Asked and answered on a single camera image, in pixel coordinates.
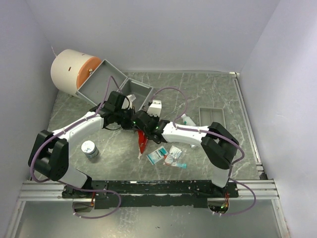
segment white bottle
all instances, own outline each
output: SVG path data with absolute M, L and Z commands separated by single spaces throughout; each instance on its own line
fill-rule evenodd
M 183 114 L 181 116 L 181 118 L 183 119 L 184 125 L 196 126 L 196 124 L 193 122 L 193 120 L 189 116 L 187 116 L 186 114 Z

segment gray wall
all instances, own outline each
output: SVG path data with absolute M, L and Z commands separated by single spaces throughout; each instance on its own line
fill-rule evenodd
M 56 53 L 127 70 L 240 71 L 279 0 L 27 0 Z
M 241 72 L 257 145 L 292 237 L 316 237 L 317 1 L 282 0 Z
M 37 133 L 47 128 L 56 89 L 50 44 L 23 0 L 0 4 L 0 237 L 6 231 Z

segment table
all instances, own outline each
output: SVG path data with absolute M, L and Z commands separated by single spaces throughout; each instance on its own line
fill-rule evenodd
M 156 90 L 173 86 L 180 88 L 188 97 L 187 115 L 198 125 L 199 107 L 223 108 L 226 128 L 237 138 L 246 157 L 233 169 L 234 179 L 259 179 L 255 153 L 243 117 L 241 101 L 236 84 L 228 73 L 218 72 L 127 72 L 130 78 L 153 86 Z M 184 110 L 184 99 L 176 91 L 165 90 L 158 94 L 162 100 L 161 119 L 173 120 Z M 49 131 L 62 128 L 82 117 L 92 106 L 76 97 L 59 92 Z M 81 151 L 85 140 L 93 141 L 100 154 L 87 159 Z M 91 134 L 70 151 L 70 164 L 88 174 L 95 180 L 174 180 L 174 179 L 211 179 L 211 163 L 202 148 L 192 149 L 180 143 L 161 144 L 169 150 L 172 145 L 183 151 L 181 162 L 186 169 L 163 165 L 163 161 L 152 165 L 146 155 L 159 148 L 149 141 L 145 152 L 138 159 L 138 134 L 132 131 L 100 130 Z

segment purple cable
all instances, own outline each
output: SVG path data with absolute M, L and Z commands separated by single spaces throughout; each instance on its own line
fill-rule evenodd
M 69 127 L 65 128 L 64 131 L 61 131 L 60 133 L 57 133 L 57 134 L 53 135 L 50 139 L 48 139 L 47 141 L 45 141 L 45 142 L 39 147 L 39 149 L 36 151 L 36 153 L 35 153 L 35 155 L 34 155 L 34 157 L 33 157 L 33 159 L 32 159 L 31 166 L 30 166 L 30 174 L 31 174 L 32 180 L 34 180 L 35 182 L 46 182 L 46 181 L 50 180 L 49 178 L 44 179 L 44 180 L 38 180 L 38 179 L 35 177 L 35 175 L 34 175 L 34 164 L 35 164 L 35 161 L 36 161 L 36 159 L 38 158 L 40 152 L 43 150 L 43 148 L 44 148 L 46 145 L 48 145 L 48 144 L 49 144 L 51 141 L 53 141 L 55 138 L 57 138 L 57 137 L 63 135 L 64 133 L 68 132 L 69 130 L 71 130 L 71 129 L 74 128 L 75 126 L 79 125 L 80 123 L 82 123 L 82 122 L 84 122 L 84 121 L 86 121 L 86 120 L 89 120 L 89 119 L 95 117 L 95 116 L 98 114 L 98 112 L 99 112 L 100 109 L 102 108 L 102 106 L 103 106 L 103 104 L 104 104 L 104 102 L 105 102 L 105 100 L 106 100 L 106 98 L 107 98 L 108 89 L 109 89 L 109 85 L 110 85 L 110 79 L 112 79 L 112 80 L 114 81 L 114 83 L 116 84 L 118 90 L 119 90 L 120 92 L 122 92 L 121 89 L 119 88 L 117 82 L 115 81 L 114 77 L 110 76 L 110 77 L 109 77 L 109 80 L 108 80 L 107 87 L 106 87 L 105 96 L 104 96 L 102 102 L 100 103 L 99 107 L 97 108 L 96 112 L 95 112 L 93 115 L 87 117 L 86 119 L 81 119 L 81 120 L 79 120 L 79 121 L 74 122 L 72 125 L 70 125 Z M 75 189 L 75 190 L 78 190 L 78 191 L 82 191 L 82 192 L 110 192 L 110 193 L 113 193 L 113 194 L 117 195 L 118 198 L 119 198 L 119 203 L 118 203 L 117 207 L 116 207 L 113 211 L 111 211 L 111 212 L 109 212 L 109 213 L 107 213 L 107 214 L 105 214 L 105 215 L 98 216 L 98 217 L 80 216 L 80 215 L 78 215 L 78 214 L 75 212 L 75 210 L 74 210 L 74 205 L 73 205 L 73 212 L 74 212 L 74 215 L 77 216 L 77 217 L 87 218 L 87 219 L 98 219 L 98 218 L 106 217 L 106 216 L 109 216 L 109 215 L 111 215 L 112 213 L 116 212 L 116 211 L 119 209 L 120 205 L 121 205 L 121 196 L 119 195 L 119 193 L 117 193 L 117 192 L 115 192 L 115 191 L 112 191 L 112 190 L 82 189 L 82 188 L 78 188 L 78 187 L 74 187 L 74 186 L 68 185 L 68 184 L 66 184 L 66 183 L 64 183 L 64 182 L 61 182 L 61 181 L 59 181 L 59 182 L 62 183 L 62 184 L 64 184 L 64 185 L 67 185 L 67 186 L 69 186 L 69 187 L 71 187 L 71 188 L 73 188 L 73 189 Z
M 220 139 L 223 139 L 223 140 L 229 142 L 230 144 L 232 144 L 233 146 L 235 146 L 238 150 L 240 150 L 240 152 L 241 152 L 241 157 L 231 163 L 230 169 L 229 169 L 228 177 L 229 177 L 229 179 L 231 179 L 231 180 L 234 181 L 235 183 L 240 184 L 240 185 L 244 186 L 245 188 L 247 188 L 247 189 L 252 193 L 252 195 L 253 195 L 253 197 L 254 197 L 254 201 L 253 201 L 253 203 L 252 203 L 252 205 L 251 205 L 250 207 L 248 207 L 248 208 L 246 208 L 246 209 L 244 209 L 244 210 L 242 210 L 242 211 L 240 211 L 240 212 L 229 213 L 229 214 L 225 214 L 225 215 L 223 215 L 223 216 L 234 216 L 234 215 L 238 215 L 238 214 L 244 213 L 244 212 L 246 212 L 246 211 L 249 211 L 251 208 L 254 207 L 254 205 L 255 205 L 255 203 L 256 203 L 256 201 L 257 201 L 257 198 L 256 198 L 255 193 L 252 191 L 252 189 L 250 189 L 250 188 L 249 188 L 248 186 L 246 186 L 245 184 L 240 183 L 240 182 L 238 182 L 238 181 L 236 181 L 236 180 L 230 178 L 233 165 L 234 165 L 235 163 L 241 161 L 241 160 L 244 158 L 244 156 L 245 156 L 245 153 L 244 153 L 243 149 L 242 149 L 238 144 L 236 144 L 235 142 L 233 142 L 232 140 L 230 140 L 230 139 L 228 139 L 227 137 L 225 137 L 225 136 L 223 136 L 223 135 L 220 135 L 220 134 L 218 134 L 218 133 L 214 133 L 214 132 L 211 132 L 211 131 L 208 131 L 208 130 L 200 130 L 200 131 L 198 131 L 197 129 L 184 128 L 184 127 L 177 126 L 176 123 L 175 123 L 175 121 L 176 121 L 177 119 L 181 118 L 181 116 L 182 116 L 183 114 L 185 114 L 186 111 L 187 111 L 187 108 L 188 108 L 187 97 L 186 97 L 186 95 L 184 94 L 184 92 L 181 91 L 181 90 L 178 89 L 178 88 L 174 88 L 174 87 L 164 87 L 164 88 L 159 89 L 156 93 L 154 93 L 154 95 L 153 95 L 153 97 L 151 98 L 150 101 L 152 101 L 152 100 L 155 98 L 155 96 L 156 96 L 159 92 L 161 92 L 161 91 L 163 91 L 163 90 L 165 90 L 165 89 L 174 89 L 174 90 L 180 92 L 180 93 L 183 95 L 183 97 L 185 98 L 185 110 L 173 120 L 173 126 L 174 126 L 176 129 L 186 130 L 186 131 L 194 131 L 194 132 L 198 132 L 198 133 L 203 132 L 203 133 L 207 133 L 207 134 L 210 134 L 210 135 L 214 135 L 214 136 L 217 136 L 217 137 L 220 138 Z

